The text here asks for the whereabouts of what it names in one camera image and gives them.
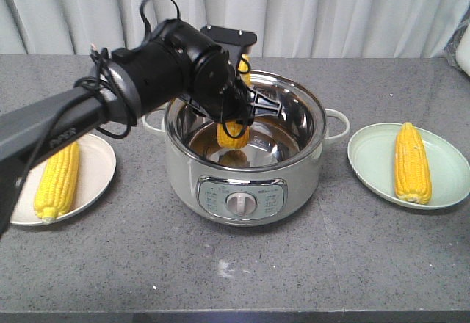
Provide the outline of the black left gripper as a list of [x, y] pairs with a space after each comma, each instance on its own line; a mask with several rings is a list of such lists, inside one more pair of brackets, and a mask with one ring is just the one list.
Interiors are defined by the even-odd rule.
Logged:
[[216, 122], [247, 120], [255, 117], [280, 117], [282, 105], [245, 83], [228, 62], [228, 52], [206, 54], [195, 69], [190, 96], [178, 97], [201, 117]]

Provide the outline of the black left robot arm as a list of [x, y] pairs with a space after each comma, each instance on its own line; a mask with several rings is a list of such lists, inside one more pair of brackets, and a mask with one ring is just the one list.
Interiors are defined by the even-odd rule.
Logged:
[[217, 123], [278, 117], [281, 104], [248, 87], [237, 67], [256, 40], [252, 32], [166, 20], [146, 29], [136, 48], [93, 52], [93, 71], [72, 89], [3, 115], [1, 229], [29, 171], [105, 123], [132, 127], [175, 98]]

